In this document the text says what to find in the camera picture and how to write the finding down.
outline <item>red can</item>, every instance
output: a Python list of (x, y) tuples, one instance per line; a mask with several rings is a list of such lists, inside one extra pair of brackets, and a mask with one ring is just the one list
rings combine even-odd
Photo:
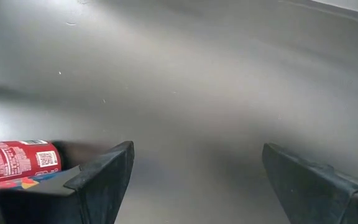
[(0, 181), (58, 172), (57, 148), (43, 140), (0, 142)]

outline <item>gray surface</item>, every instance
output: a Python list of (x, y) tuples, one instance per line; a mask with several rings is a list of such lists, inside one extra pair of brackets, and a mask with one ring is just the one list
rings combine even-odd
[(288, 223), (274, 141), (358, 176), (358, 22), (269, 0), (0, 0), (0, 140), (135, 141), (117, 223)]

